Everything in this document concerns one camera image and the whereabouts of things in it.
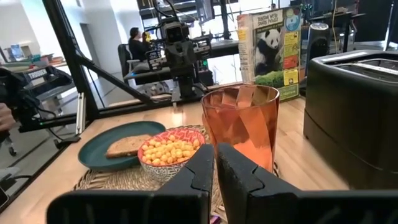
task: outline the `orange glass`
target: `orange glass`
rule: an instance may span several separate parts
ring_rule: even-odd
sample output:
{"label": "orange glass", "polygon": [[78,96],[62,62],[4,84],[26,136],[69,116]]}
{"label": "orange glass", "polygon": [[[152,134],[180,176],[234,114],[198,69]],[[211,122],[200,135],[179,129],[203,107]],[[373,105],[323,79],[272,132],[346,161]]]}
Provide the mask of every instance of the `orange glass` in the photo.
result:
{"label": "orange glass", "polygon": [[278,90],[260,85],[226,87],[205,95],[201,103],[203,124],[214,146],[227,142],[272,172]]}

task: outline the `woven placemat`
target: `woven placemat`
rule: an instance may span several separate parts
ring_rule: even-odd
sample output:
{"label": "woven placemat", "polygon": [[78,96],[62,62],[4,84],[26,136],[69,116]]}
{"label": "woven placemat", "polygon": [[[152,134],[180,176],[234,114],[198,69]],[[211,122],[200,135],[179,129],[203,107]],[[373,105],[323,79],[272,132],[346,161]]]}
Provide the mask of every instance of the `woven placemat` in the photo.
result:
{"label": "woven placemat", "polygon": [[[201,132],[210,143],[209,136],[203,125],[180,126],[177,128],[191,128]],[[279,176],[277,165],[274,164],[274,174]],[[157,190],[162,186],[156,180],[151,179],[141,166],[117,172],[99,172],[89,170],[81,177],[74,190]],[[211,197],[211,212],[226,220],[223,199],[221,198],[220,186],[218,185],[217,169],[215,166],[213,175],[213,195]]]}

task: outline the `toaster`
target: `toaster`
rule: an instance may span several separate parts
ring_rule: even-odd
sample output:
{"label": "toaster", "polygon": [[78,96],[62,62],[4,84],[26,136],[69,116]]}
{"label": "toaster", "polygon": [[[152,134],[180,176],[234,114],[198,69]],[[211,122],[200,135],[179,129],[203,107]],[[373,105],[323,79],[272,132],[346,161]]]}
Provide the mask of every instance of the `toaster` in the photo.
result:
{"label": "toaster", "polygon": [[398,54],[357,50],[307,66],[304,136],[351,188],[398,188]]}

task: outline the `person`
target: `person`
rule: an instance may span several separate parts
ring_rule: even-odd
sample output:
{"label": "person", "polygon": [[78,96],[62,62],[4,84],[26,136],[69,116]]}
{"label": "person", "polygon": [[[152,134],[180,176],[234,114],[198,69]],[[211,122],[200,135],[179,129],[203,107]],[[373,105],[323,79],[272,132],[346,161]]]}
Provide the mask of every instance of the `person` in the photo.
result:
{"label": "person", "polygon": [[0,131],[9,131],[15,124],[10,108],[0,103]]}
{"label": "person", "polygon": [[146,60],[145,53],[150,50],[150,47],[146,42],[145,32],[141,34],[138,27],[130,29],[129,50],[133,60]]}

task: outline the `bread slice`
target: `bread slice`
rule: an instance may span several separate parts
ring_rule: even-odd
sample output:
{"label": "bread slice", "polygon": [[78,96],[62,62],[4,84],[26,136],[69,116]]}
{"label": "bread slice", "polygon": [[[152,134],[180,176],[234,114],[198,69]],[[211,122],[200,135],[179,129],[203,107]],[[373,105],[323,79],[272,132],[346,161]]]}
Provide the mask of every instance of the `bread slice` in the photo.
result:
{"label": "bread slice", "polygon": [[148,134],[122,138],[110,145],[106,151],[105,157],[112,159],[125,156],[136,156],[138,148],[148,138],[150,138]]}

